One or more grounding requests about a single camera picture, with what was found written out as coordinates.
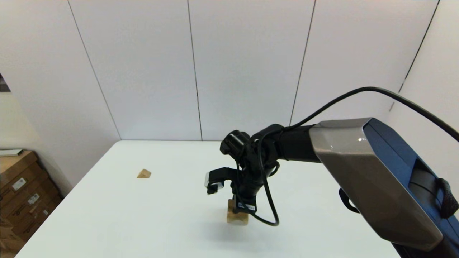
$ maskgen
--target triangular wooden piece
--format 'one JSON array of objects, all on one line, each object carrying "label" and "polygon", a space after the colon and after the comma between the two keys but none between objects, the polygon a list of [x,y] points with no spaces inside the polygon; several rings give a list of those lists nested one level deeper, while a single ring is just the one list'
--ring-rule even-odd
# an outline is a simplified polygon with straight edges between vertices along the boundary
[{"label": "triangular wooden piece", "polygon": [[146,170],[146,169],[142,169],[142,171],[139,173],[139,175],[137,176],[137,178],[149,178],[151,176],[151,172]]}]

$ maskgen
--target box label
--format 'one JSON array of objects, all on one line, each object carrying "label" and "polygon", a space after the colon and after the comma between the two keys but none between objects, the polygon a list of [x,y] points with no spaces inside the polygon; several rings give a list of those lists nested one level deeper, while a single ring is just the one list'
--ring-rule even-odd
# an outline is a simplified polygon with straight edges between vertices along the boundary
[{"label": "box label", "polygon": [[15,191],[19,190],[19,188],[21,188],[22,186],[24,186],[25,184],[27,183],[27,181],[21,177],[21,179],[19,179],[18,181],[16,181],[16,183],[14,183],[12,185],[13,189]]},{"label": "box label", "polygon": [[36,193],[36,194],[34,194],[34,196],[30,197],[30,199],[27,202],[29,204],[34,204],[39,198],[40,198],[40,196]]}]

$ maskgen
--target robotic arm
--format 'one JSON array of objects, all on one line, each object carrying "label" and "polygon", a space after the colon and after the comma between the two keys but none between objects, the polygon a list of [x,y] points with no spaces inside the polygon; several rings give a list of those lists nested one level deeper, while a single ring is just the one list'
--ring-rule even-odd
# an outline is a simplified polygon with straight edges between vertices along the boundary
[{"label": "robotic arm", "polygon": [[[459,258],[459,223],[454,216],[459,205],[449,184],[392,128],[375,118],[362,118],[284,129],[273,124],[252,137],[238,130],[228,134],[220,151],[242,170],[207,173],[207,193],[216,193],[231,180],[233,212],[256,216],[257,192],[265,186],[270,197],[266,178],[277,172],[278,159],[323,163],[340,185],[346,207],[362,214],[402,258]],[[264,222],[277,225],[268,199],[276,222]]]}]

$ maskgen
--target white wall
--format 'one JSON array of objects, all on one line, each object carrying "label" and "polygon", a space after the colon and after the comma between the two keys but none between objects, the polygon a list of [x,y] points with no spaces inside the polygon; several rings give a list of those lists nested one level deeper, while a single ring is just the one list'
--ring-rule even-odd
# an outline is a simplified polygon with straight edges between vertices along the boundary
[{"label": "white wall", "polygon": [[[317,0],[292,124],[356,88],[398,91],[437,1]],[[392,101],[360,93],[323,112],[328,119],[385,119]]]},{"label": "white wall", "polygon": [[35,151],[63,195],[72,186],[62,173],[45,144],[32,127],[19,102],[11,92],[0,92],[0,149],[26,149]]},{"label": "white wall", "polygon": [[[2,0],[0,73],[75,185],[120,139],[253,134],[287,125],[294,104],[295,122],[351,88],[397,88],[435,6]],[[388,113],[390,102],[370,100],[346,102],[335,115]]]},{"label": "white wall", "polygon": [[[459,1],[440,1],[401,94],[459,130]],[[459,143],[436,125],[396,103],[387,123],[459,198]]]},{"label": "white wall", "polygon": [[0,73],[71,185],[120,138],[67,1],[0,2]]}]

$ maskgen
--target black cable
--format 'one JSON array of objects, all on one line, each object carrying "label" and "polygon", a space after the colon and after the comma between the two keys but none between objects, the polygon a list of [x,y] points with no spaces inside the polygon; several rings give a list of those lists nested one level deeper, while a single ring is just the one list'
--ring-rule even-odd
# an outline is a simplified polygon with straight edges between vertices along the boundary
[{"label": "black cable", "polygon": [[357,93],[360,93],[360,92],[363,92],[363,91],[378,92],[378,93],[384,94],[384,95],[386,95],[388,97],[391,97],[391,98],[397,100],[398,102],[406,105],[407,107],[413,109],[414,111],[416,111],[417,113],[421,114],[425,118],[429,119],[431,122],[433,122],[438,127],[440,127],[445,132],[447,132],[456,141],[459,141],[459,133],[456,130],[454,130],[454,128],[449,126],[447,123],[442,121],[440,118],[436,117],[434,114],[430,113],[429,111],[425,110],[424,108],[418,106],[414,102],[412,102],[412,101],[410,101],[408,99],[405,99],[404,97],[400,96],[399,94],[394,93],[394,92],[392,92],[390,90],[386,90],[386,89],[378,88],[378,87],[362,87],[362,88],[358,88],[358,89],[355,89],[355,90],[351,90],[351,91],[349,91],[349,92],[347,92],[347,93],[335,98],[334,100],[328,102],[323,107],[321,107],[319,110],[317,110],[316,112],[312,113],[312,115],[310,115],[307,118],[303,119],[299,123],[296,123],[296,124],[294,124],[292,126],[286,127],[285,130],[290,130],[290,129],[296,128],[298,126],[301,126],[302,124],[304,124],[304,123],[308,122],[309,120],[313,119],[314,117],[316,117],[317,115],[322,113],[325,109],[327,109],[330,106],[336,104],[337,102],[342,101],[347,97],[350,97],[350,96],[352,96],[354,94],[357,94]]},{"label": "black cable", "polygon": [[285,127],[283,129],[278,129],[278,130],[274,130],[274,131],[268,132],[258,140],[258,154],[257,154],[258,155],[258,165],[260,167],[260,173],[264,174],[264,176],[262,176],[263,184],[264,184],[264,187],[265,187],[266,197],[268,198],[269,206],[271,207],[271,211],[273,212],[273,215],[274,215],[275,222],[267,221],[267,220],[255,215],[254,212],[252,212],[250,209],[248,209],[246,204],[239,197],[239,193],[236,190],[236,194],[237,194],[238,198],[241,199],[242,204],[244,206],[244,209],[247,210],[253,217],[255,217],[256,219],[260,220],[261,222],[263,222],[265,224],[268,224],[268,225],[271,225],[271,226],[278,226],[279,225],[279,216],[277,215],[276,207],[274,206],[274,202],[273,202],[273,199],[272,199],[272,196],[271,196],[271,192],[269,191],[268,178],[267,178],[266,174],[264,173],[264,165],[263,165],[263,158],[262,158],[262,152],[261,152],[262,143],[263,143],[264,138],[266,138],[267,136],[269,136],[271,134],[275,134],[275,133],[278,133],[278,132],[281,132],[281,131],[289,131],[289,130],[292,130],[292,129],[296,128],[296,127],[299,127],[299,126],[303,125],[304,123],[308,122],[309,120],[313,119],[314,117],[316,117],[317,115],[319,115],[325,109],[331,107],[332,105],[344,100],[345,98],[348,98],[348,97],[350,97],[352,95],[355,95],[357,93],[364,92],[364,91],[378,92],[378,93],[384,94],[384,95],[386,95],[388,97],[391,97],[391,98],[397,100],[398,102],[408,106],[409,108],[413,109],[414,111],[416,111],[420,115],[422,115],[425,118],[429,119],[431,122],[436,124],[438,127],[443,129],[450,136],[452,136],[456,141],[459,142],[459,133],[454,128],[449,126],[447,123],[442,121],[440,118],[438,118],[434,114],[432,114],[429,111],[425,110],[424,108],[418,106],[414,102],[412,102],[412,101],[410,101],[410,100],[398,95],[397,93],[394,93],[394,92],[392,92],[390,90],[386,90],[386,89],[379,88],[379,87],[362,87],[362,88],[358,88],[358,89],[355,89],[355,90],[351,90],[351,91],[349,91],[349,92],[347,92],[347,93],[335,98],[334,100],[328,102],[323,107],[321,107],[316,112],[312,113],[310,116],[308,116],[307,118],[303,119],[302,121],[300,121],[300,122],[298,122],[298,123],[296,123],[296,124],[294,124],[292,126]]},{"label": "black cable", "polygon": [[[238,180],[238,182],[239,182],[239,172],[240,172],[240,169],[239,169],[239,163],[238,163],[238,162],[236,162],[236,166],[237,166],[237,171],[238,171],[237,180]],[[275,171],[277,171],[278,169],[279,169],[279,163],[277,163],[277,167],[276,167],[276,170],[275,170]],[[259,221],[261,221],[261,222],[263,222],[263,223],[265,223],[265,224],[268,224],[268,225],[270,225],[270,226],[278,226],[278,225],[279,225],[279,217],[277,216],[276,207],[274,207],[274,203],[273,203],[273,205],[271,206],[271,210],[274,209],[274,211],[273,211],[274,218],[276,218],[275,222],[273,223],[273,222],[267,221],[267,220],[265,220],[265,219],[259,217],[259,216],[256,215],[251,209],[249,209],[249,208],[247,207],[247,205],[245,204],[244,200],[243,200],[243,199],[241,198],[241,196],[239,195],[239,189],[238,189],[238,187],[236,187],[236,196],[237,196],[237,198],[241,201],[241,203],[242,203],[244,209],[245,209],[250,215],[252,215],[254,218],[256,218],[256,219],[258,219]],[[269,193],[268,200],[271,200],[271,202],[272,202],[271,193]]]}]

